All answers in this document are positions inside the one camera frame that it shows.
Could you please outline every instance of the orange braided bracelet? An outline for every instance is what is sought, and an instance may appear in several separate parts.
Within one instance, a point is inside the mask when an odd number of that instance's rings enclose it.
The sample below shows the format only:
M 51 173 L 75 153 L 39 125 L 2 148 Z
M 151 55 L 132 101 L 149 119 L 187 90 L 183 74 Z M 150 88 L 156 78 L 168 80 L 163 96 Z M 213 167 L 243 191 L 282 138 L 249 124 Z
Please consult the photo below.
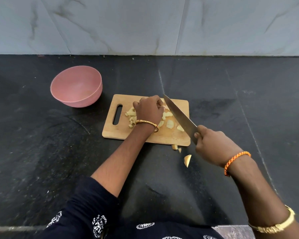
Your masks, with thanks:
M 242 156 L 242 155 L 244 155 L 244 154 L 247 154 L 247 155 L 249 155 L 249 157 L 251 157 L 251 154 L 250 154 L 249 152 L 247 152 L 247 151 L 240 152 L 239 154 L 233 156 L 233 157 L 228 161 L 228 163 L 225 165 L 225 168 L 224 168 L 224 175 L 225 175 L 225 176 L 230 177 L 230 175 L 227 173 L 227 169 L 228 169 L 229 165 L 230 165 L 236 158 L 238 158 L 239 156 Z

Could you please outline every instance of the knife blade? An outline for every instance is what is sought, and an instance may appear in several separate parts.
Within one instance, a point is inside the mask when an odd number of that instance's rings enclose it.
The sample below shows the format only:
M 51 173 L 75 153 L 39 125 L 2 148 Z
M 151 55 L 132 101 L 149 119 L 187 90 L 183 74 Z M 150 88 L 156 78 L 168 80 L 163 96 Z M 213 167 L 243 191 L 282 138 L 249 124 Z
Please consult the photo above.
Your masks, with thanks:
M 177 107 L 177 105 L 175 105 L 174 102 L 171 101 L 170 98 L 167 97 L 167 95 L 164 95 L 164 100 L 181 127 L 185 130 L 191 140 L 197 144 L 197 139 L 194 136 L 194 133 L 197 132 L 197 126 Z

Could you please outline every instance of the person's right hand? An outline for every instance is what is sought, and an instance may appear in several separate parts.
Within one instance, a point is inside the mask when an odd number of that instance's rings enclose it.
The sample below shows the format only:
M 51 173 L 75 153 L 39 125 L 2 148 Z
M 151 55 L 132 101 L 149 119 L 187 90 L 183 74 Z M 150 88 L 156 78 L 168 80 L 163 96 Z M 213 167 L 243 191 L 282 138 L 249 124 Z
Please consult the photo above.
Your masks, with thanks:
M 198 132 L 195 133 L 197 138 L 196 152 L 207 162 L 223 168 L 233 156 L 243 152 L 223 132 L 215 132 L 203 125 L 199 125 L 197 129 Z

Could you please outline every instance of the forearm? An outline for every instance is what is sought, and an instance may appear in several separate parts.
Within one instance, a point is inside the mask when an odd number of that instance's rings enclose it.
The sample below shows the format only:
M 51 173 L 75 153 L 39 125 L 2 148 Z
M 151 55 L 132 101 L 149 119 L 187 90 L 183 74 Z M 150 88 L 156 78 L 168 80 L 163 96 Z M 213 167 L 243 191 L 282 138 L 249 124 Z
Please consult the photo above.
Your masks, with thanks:
M 290 212 L 271 189 L 257 164 L 249 156 L 236 159 L 228 172 L 233 177 L 244 203 L 251 225 L 269 227 L 284 222 Z M 299 224 L 294 221 L 283 232 L 266 234 L 255 232 L 256 238 L 299 238 Z
M 137 155 L 153 131 L 154 126 L 150 124 L 137 124 L 130 135 L 91 177 L 108 192 L 118 197 Z

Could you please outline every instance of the gold bangle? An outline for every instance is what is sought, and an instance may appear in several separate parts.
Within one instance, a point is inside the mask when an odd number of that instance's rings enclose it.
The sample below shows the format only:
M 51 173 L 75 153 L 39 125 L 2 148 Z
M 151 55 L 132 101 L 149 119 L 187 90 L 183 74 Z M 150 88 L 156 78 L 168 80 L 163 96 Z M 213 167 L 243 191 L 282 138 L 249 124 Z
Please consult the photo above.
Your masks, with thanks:
M 140 123 L 140 122 L 145 122 L 145 123 L 151 124 L 151 125 L 153 125 L 154 127 L 156 127 L 157 130 L 154 131 L 153 133 L 156 133 L 156 132 L 159 131 L 159 127 L 158 127 L 158 125 L 156 125 L 155 123 L 152 123 L 152 122 L 149 122 L 149 121 L 144 121 L 144 120 L 137 120 L 137 121 L 135 122 L 135 124 Z
M 284 229 L 286 229 L 288 226 L 291 225 L 291 223 L 295 220 L 295 212 L 288 206 L 286 206 L 287 209 L 290 211 L 290 216 L 288 217 L 288 219 L 286 221 L 284 221 L 283 223 L 281 224 L 276 224 L 272 227 L 255 227 L 255 226 L 252 226 L 248 223 L 248 225 L 256 230 L 256 231 L 259 231 L 261 233 L 269 233 L 269 234 L 274 234 L 274 233 L 277 233 L 277 232 L 280 232 L 280 231 L 283 231 Z

